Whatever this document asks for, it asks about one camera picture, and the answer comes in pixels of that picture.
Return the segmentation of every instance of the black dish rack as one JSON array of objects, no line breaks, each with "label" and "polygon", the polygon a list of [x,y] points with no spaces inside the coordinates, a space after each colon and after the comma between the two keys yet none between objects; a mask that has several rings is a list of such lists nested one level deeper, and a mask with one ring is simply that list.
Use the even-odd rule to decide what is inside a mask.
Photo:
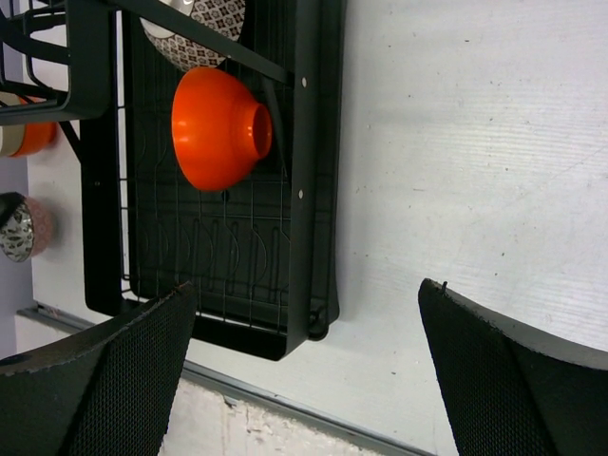
[{"label": "black dish rack", "polygon": [[[75,1],[99,6],[66,0],[68,19]],[[238,43],[159,2],[113,3],[120,9],[107,5],[104,17],[111,104],[81,121],[79,141],[71,138],[83,170],[86,305],[114,315],[190,281],[199,292],[193,336],[200,340],[277,360],[323,338],[338,316],[345,0],[248,0]],[[273,148],[247,180],[202,193],[181,174],[170,115],[183,73],[147,41],[140,16],[230,55],[219,68],[269,106]],[[33,110],[37,120],[41,110]]]}]

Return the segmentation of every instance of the orange bowl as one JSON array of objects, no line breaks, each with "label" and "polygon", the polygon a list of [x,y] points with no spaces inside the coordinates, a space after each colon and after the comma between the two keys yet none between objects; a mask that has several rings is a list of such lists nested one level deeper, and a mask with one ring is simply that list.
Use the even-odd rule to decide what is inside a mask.
[{"label": "orange bowl", "polygon": [[[27,102],[19,99],[22,105]],[[11,157],[25,157],[35,154],[47,147],[55,139],[57,124],[53,122],[26,123],[26,131],[21,147]]]},{"label": "orange bowl", "polygon": [[173,100],[171,130],[183,175],[202,191],[228,188],[270,151],[268,109],[235,77],[215,68],[188,71]]}]

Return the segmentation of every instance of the pink patterned bowl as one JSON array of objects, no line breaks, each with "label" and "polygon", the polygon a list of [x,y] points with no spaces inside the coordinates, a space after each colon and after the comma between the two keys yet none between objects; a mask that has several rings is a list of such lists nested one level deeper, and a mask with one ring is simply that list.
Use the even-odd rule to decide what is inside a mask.
[{"label": "pink patterned bowl", "polygon": [[21,262],[44,252],[53,235],[50,212],[36,199],[24,197],[0,227],[0,249]]}]

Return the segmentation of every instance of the white surface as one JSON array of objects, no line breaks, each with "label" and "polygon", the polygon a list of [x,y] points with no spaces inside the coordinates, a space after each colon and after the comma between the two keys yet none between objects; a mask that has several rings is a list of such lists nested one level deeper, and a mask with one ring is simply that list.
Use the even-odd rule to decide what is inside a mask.
[{"label": "white surface", "polygon": [[[15,317],[19,352],[37,349],[67,336],[37,321]],[[340,439],[305,427],[246,402],[228,406],[221,394],[180,380],[169,430],[160,455],[373,456]]]},{"label": "white surface", "polygon": [[[28,193],[25,159],[0,159],[0,193]],[[15,263],[0,252],[0,359],[17,353],[15,312],[33,305],[31,262]]]},{"label": "white surface", "polygon": [[[416,302],[425,276],[608,350],[608,4],[351,0],[338,239],[341,318],[273,364],[188,358],[421,449],[455,447]],[[30,161],[65,231],[34,293],[84,305],[80,172]]]}]

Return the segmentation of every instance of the bowl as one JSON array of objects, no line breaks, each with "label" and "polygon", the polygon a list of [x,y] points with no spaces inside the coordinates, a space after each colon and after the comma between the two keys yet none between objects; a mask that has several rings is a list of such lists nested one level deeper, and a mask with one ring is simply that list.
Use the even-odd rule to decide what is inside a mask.
[{"label": "bowl", "polygon": [[183,175],[201,191],[219,191],[268,155],[273,127],[266,106],[237,78],[199,67],[178,85],[171,133]]},{"label": "bowl", "polygon": [[38,200],[18,193],[0,195],[0,250],[22,262],[46,250],[53,234],[50,212]]},{"label": "bowl", "polygon": [[[8,106],[24,104],[17,95],[0,92],[0,102]],[[41,151],[55,139],[56,123],[41,122],[0,126],[0,158],[23,157]]]},{"label": "bowl", "polygon": [[[244,0],[161,1],[233,41],[240,36],[245,21]],[[194,67],[217,67],[225,60],[223,55],[187,40],[174,31],[159,27],[145,19],[141,21],[148,40],[181,71],[185,72]]]}]

